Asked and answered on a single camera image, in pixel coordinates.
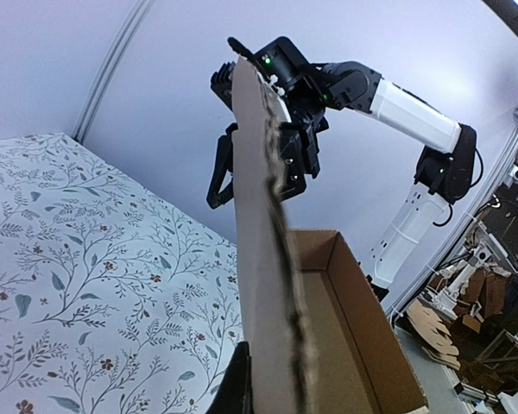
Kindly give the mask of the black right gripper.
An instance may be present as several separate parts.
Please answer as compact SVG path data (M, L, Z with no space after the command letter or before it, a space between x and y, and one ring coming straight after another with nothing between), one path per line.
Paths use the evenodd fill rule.
M297 105L290 109L290 122L281 124L280 150L286 175L281 199L287 200L303 193L306 176L316 179L320 172L318 133L328 129L325 106ZM233 180L221 188L227 174L233 174L232 133L237 124L232 123L218 138L212 180L206 202L212 209L230 202L233 197Z

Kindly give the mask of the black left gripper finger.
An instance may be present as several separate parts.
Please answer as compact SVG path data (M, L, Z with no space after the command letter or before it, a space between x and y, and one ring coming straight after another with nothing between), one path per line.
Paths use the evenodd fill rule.
M206 414L252 414L250 345L239 342Z

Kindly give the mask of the brown cardboard box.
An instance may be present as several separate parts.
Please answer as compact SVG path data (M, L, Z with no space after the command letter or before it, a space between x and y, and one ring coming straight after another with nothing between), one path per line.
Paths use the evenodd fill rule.
M257 413L425 413L414 370L343 236L290 229L281 100L246 60L232 108L237 277Z

